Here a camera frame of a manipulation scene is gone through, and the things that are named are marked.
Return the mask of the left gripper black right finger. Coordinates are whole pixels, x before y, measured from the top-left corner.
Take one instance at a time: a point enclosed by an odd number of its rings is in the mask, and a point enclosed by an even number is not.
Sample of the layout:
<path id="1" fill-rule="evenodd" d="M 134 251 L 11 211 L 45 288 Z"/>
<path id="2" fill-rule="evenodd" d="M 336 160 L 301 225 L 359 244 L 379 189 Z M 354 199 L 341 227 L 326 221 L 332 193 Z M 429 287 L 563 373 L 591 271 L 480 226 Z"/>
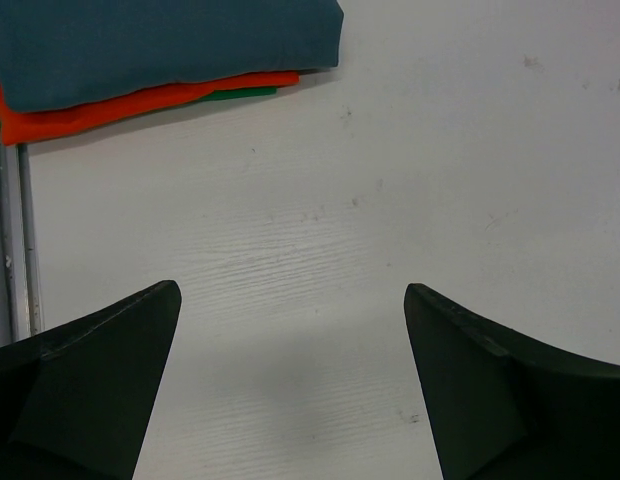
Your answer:
<path id="1" fill-rule="evenodd" d="M 447 479 L 620 479 L 620 366 L 545 344 L 423 284 L 406 326 Z"/>

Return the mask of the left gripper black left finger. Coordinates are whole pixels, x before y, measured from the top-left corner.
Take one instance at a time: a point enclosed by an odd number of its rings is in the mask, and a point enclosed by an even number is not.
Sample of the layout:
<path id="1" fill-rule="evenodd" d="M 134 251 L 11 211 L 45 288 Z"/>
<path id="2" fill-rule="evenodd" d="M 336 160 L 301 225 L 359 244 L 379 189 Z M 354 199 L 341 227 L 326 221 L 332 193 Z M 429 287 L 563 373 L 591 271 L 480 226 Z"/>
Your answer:
<path id="1" fill-rule="evenodd" d="M 177 327 L 160 281 L 0 348 L 0 479 L 133 477 Z"/>

